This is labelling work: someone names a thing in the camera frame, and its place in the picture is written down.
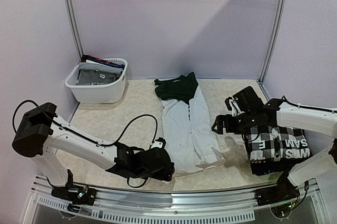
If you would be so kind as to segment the white cloth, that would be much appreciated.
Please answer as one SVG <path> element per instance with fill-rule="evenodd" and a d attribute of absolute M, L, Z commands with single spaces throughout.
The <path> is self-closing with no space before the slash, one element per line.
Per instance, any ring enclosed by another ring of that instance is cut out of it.
<path fill-rule="evenodd" d="M 174 174 L 184 176 L 224 164 L 195 74 L 156 79 L 154 84 L 155 94 L 163 106 L 163 135 L 166 150 L 174 162 Z"/>

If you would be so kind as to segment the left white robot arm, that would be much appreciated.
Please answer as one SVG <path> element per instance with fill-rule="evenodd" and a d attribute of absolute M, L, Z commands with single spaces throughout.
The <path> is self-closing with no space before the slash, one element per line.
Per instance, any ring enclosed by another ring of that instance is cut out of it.
<path fill-rule="evenodd" d="M 174 163 L 165 150 L 163 138 L 153 138 L 148 149 L 127 146 L 118 137 L 105 142 L 65 121 L 56 113 L 56 105 L 35 105 L 14 126 L 12 148 L 21 156 L 31 158 L 58 192 L 67 200 L 78 196 L 71 173 L 58 160 L 52 149 L 59 149 L 85 159 L 101 169 L 127 180 L 149 178 L 170 182 Z"/>

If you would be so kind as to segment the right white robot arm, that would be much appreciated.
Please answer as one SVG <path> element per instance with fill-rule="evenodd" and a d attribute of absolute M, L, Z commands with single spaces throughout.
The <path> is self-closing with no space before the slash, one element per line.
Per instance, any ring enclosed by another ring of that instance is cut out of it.
<path fill-rule="evenodd" d="M 218 115 L 211 130 L 223 133 L 243 134 L 255 126 L 293 127 L 314 131 L 336 138 L 336 109 L 304 106 L 286 98 L 273 98 L 267 103 L 257 95 L 253 87 L 247 86 L 225 100 L 227 115 Z M 272 190 L 277 201 L 283 201 L 293 191 L 293 186 L 336 168 L 336 143 L 321 150 L 309 159 L 296 164 L 286 174 L 286 180 Z"/>

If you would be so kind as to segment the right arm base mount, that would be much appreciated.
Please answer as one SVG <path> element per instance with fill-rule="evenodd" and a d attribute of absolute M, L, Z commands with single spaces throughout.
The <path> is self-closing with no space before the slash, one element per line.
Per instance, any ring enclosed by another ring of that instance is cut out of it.
<path fill-rule="evenodd" d="M 294 209 L 306 198 L 308 189 L 309 181 L 307 180 L 304 183 L 305 194 L 301 198 L 299 187 L 290 182 L 288 174 L 281 174 L 275 186 L 255 190 L 254 198 L 257 200 L 258 206 L 270 205 L 295 198 L 295 202 L 291 203 L 288 207 L 289 209 Z"/>

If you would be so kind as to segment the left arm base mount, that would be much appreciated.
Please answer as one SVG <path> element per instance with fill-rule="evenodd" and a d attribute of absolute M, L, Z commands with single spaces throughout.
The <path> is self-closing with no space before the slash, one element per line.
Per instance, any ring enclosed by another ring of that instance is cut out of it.
<path fill-rule="evenodd" d="M 67 181 L 65 186 L 57 187 L 52 185 L 49 179 L 47 179 L 47 181 L 52 186 L 51 196 L 71 201 L 73 205 L 94 205 L 97 190 L 91 188 L 89 185 L 75 185 L 73 183 L 73 174 L 69 169 L 67 170 Z"/>

